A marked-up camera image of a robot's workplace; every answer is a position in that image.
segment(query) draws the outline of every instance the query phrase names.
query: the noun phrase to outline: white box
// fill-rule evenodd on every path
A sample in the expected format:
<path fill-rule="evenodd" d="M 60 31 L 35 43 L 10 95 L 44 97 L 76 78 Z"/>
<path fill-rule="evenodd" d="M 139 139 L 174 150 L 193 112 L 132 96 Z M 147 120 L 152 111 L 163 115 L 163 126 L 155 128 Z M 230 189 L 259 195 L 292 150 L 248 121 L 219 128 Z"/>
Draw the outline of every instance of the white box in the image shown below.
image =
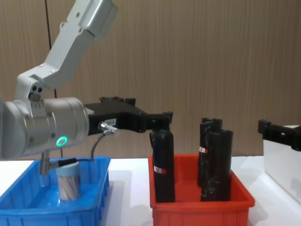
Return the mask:
<path fill-rule="evenodd" d="M 301 152 L 263 140 L 263 155 L 266 172 L 301 203 Z"/>

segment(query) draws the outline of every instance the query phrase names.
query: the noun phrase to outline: black tube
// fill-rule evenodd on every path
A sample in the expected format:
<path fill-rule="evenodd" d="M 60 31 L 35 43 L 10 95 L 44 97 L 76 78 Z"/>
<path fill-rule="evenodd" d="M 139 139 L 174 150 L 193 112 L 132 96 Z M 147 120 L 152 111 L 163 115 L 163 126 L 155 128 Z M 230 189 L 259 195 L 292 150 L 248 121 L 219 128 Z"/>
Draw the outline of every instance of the black tube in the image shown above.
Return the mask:
<path fill-rule="evenodd" d="M 175 202 L 174 136 L 168 130 L 153 130 L 150 141 L 153 149 L 156 201 Z"/>
<path fill-rule="evenodd" d="M 222 129 L 221 119 L 202 118 L 202 123 L 199 126 L 200 130 L 200 142 L 198 153 L 198 185 L 202 186 L 202 183 L 207 175 L 208 171 L 208 146 L 206 143 L 207 134 L 212 132 L 218 132 Z"/>
<path fill-rule="evenodd" d="M 208 180 L 202 187 L 201 201 L 228 201 L 230 199 L 231 157 L 233 132 L 210 132 Z"/>

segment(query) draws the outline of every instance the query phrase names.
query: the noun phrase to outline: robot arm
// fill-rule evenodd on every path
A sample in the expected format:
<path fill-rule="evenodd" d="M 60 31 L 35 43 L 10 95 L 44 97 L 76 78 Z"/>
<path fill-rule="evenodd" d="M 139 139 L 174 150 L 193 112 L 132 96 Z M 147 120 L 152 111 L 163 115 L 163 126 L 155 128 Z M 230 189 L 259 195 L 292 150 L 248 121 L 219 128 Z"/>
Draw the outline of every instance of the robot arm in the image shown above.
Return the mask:
<path fill-rule="evenodd" d="M 43 99 L 45 89 L 72 78 L 88 47 L 104 38 L 116 13 L 111 0 L 76 0 L 45 62 L 18 76 L 14 101 L 0 99 L 0 159 L 41 153 L 40 173 L 45 174 L 51 167 L 50 151 L 103 133 L 103 125 L 139 133 L 169 130 L 172 113 L 147 114 L 132 98 L 102 98 L 89 105 L 72 97 Z"/>

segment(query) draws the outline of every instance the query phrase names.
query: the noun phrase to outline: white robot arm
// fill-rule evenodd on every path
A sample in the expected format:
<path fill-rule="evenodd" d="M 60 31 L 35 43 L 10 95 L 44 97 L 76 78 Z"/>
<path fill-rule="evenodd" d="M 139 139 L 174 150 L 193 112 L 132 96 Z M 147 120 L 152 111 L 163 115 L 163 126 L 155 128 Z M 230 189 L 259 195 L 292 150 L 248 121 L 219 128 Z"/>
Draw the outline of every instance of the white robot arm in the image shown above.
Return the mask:
<path fill-rule="evenodd" d="M 89 123 L 83 104 L 75 98 L 44 100 L 43 93 L 72 78 L 116 13 L 111 0 L 76 0 L 45 62 L 18 76 L 14 101 L 0 100 L 0 159 L 48 153 L 86 138 Z"/>

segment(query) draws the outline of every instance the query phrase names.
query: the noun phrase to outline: wooden wall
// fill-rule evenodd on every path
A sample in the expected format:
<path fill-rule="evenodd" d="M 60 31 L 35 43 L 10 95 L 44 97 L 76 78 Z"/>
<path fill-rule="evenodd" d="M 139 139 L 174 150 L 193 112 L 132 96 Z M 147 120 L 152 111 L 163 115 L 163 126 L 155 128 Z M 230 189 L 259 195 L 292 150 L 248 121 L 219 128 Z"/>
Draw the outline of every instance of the wooden wall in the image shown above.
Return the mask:
<path fill-rule="evenodd" d="M 59 97 L 83 103 L 101 96 L 136 97 L 137 106 L 149 113 L 174 111 L 177 153 L 198 151 L 202 117 L 222 118 L 234 131 L 235 155 L 262 154 L 261 118 L 301 124 L 301 1 L 114 2 L 119 13 L 109 35 L 90 48 L 72 81 L 58 89 Z M 54 42 L 74 0 L 47 3 Z M 24 27 L 35 29 L 29 22 Z M 64 154 L 88 155 L 95 139 Z M 149 154 L 148 133 L 128 131 L 107 137 L 97 149 L 97 155 L 117 158 Z"/>

